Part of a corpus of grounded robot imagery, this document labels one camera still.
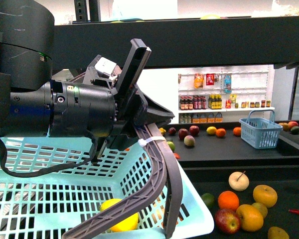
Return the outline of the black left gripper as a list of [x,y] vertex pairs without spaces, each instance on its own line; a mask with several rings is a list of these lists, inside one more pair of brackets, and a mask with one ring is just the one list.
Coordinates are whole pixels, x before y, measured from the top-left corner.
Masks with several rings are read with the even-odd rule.
[[152,123],[161,127],[174,118],[172,111],[153,101],[138,87],[137,81],[150,57],[151,49],[138,38],[132,39],[131,44],[124,66],[116,66],[117,76],[114,78],[99,77],[94,65],[101,55],[93,59],[85,72],[84,83],[94,85],[97,89],[105,88],[108,93],[107,100],[97,97],[100,109],[94,116],[103,120],[102,129],[106,126],[110,128],[98,137],[96,157],[102,154],[105,147],[124,150],[134,144],[138,139],[137,127]]

